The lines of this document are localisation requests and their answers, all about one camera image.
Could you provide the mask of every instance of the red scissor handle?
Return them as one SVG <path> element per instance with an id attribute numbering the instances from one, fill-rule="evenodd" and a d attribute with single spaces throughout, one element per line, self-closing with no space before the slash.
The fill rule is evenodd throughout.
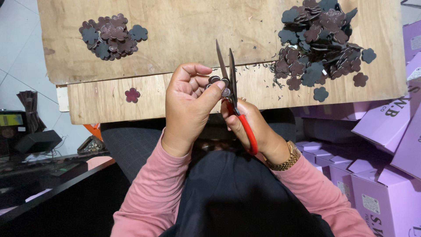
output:
<path id="1" fill-rule="evenodd" d="M 231 103 L 227 103 L 227 108 L 229 111 L 229 116 L 234 115 L 234 110 L 231 106 Z M 242 124 L 242 126 L 244 127 L 245 133 L 247 134 L 248 137 L 248 141 L 250 142 L 250 149 L 247 150 L 247 152 L 252 155 L 255 156 L 258 152 L 258 147 L 257 147 L 257 141 L 256 141 L 256 137 L 254 137 L 254 133 L 251 130 L 250 125 L 247 122 L 247 119 L 245 119 L 244 114 L 237 116 Z"/>

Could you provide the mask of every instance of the white tile floor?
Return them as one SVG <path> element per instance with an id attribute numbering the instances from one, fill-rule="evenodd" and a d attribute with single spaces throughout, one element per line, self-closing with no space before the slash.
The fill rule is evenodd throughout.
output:
<path id="1" fill-rule="evenodd" d="M 420 4 L 409 0 L 406 4 Z M 421 9 L 402 6 L 402 24 L 421 20 Z M 48 80 L 41 38 L 37 0 L 5 0 L 0 8 L 0 108 L 23 110 L 19 91 L 38 91 L 38 112 L 47 129 L 54 129 L 66 140 L 57 150 L 61 155 L 75 154 L 90 135 L 82 125 L 72 125 L 68 113 L 59 112 L 56 87 Z"/>

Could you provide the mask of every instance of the scissors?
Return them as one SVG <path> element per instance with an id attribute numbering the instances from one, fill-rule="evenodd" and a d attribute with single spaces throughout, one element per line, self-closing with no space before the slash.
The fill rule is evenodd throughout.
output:
<path id="1" fill-rule="evenodd" d="M 221 81 L 224 81 L 226 84 L 226 88 L 222 92 L 222 96 L 225 97 L 225 99 L 228 100 L 228 110 L 229 110 L 229 116 L 236 115 L 242 126 L 244 127 L 244 130 L 247 134 L 248 140 L 250 142 L 250 149 L 247 151 L 250 155 L 256 155 L 258 152 L 257 148 L 257 141 L 254 137 L 254 133 L 250 128 L 250 125 L 248 124 L 247 120 L 245 119 L 244 114 L 240 114 L 237 108 L 237 80 L 235 77 L 235 64 L 234 64 L 234 56 L 232 55 L 231 48 L 229 49 L 229 77 L 226 72 L 224 60 L 222 59 L 221 50 L 219 49 L 218 40 L 216 40 L 216 53 L 218 54 L 218 60 L 219 64 L 221 66 L 222 71 L 222 79 Z M 215 81 L 217 78 L 209 79 L 209 81 Z"/>

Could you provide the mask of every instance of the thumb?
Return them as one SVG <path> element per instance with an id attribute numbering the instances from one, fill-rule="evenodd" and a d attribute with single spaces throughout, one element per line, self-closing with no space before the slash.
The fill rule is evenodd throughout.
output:
<path id="1" fill-rule="evenodd" d="M 195 100 L 195 103 L 200 105 L 200 108 L 204 109 L 206 113 L 210 113 L 215 107 L 218 101 L 221 99 L 222 90 L 225 88 L 225 82 L 217 81 L 207 88 L 200 96 Z"/>
<path id="2" fill-rule="evenodd" d="M 226 124 L 228 127 L 235 133 L 238 139 L 241 141 L 245 148 L 250 147 L 250 141 L 248 140 L 247 133 L 242 126 L 240 119 L 235 116 L 231 115 L 230 117 L 225 119 Z"/>

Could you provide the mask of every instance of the hand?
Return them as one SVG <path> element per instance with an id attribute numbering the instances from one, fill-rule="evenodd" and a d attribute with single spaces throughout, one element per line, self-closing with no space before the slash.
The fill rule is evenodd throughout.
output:
<path id="1" fill-rule="evenodd" d="M 227 108 L 228 103 L 229 102 L 225 100 L 221 105 L 221 113 L 228 126 L 228 130 L 232 130 L 243 146 L 246 149 L 249 149 L 250 142 L 239 118 L 235 115 L 229 116 Z M 286 162 L 290 157 L 290 151 L 286 141 L 269 127 L 262 114 L 260 114 L 259 109 L 241 99 L 238 100 L 237 108 L 241 114 L 244 114 L 251 127 L 251 130 L 256 137 L 259 152 L 273 164 L 282 164 Z"/>
<path id="2" fill-rule="evenodd" d="M 177 67 L 165 96 L 166 128 L 162 148 L 170 155 L 183 157 L 199 137 L 208 121 L 209 113 L 221 99 L 223 81 L 203 89 L 208 84 L 210 67 L 186 63 Z"/>

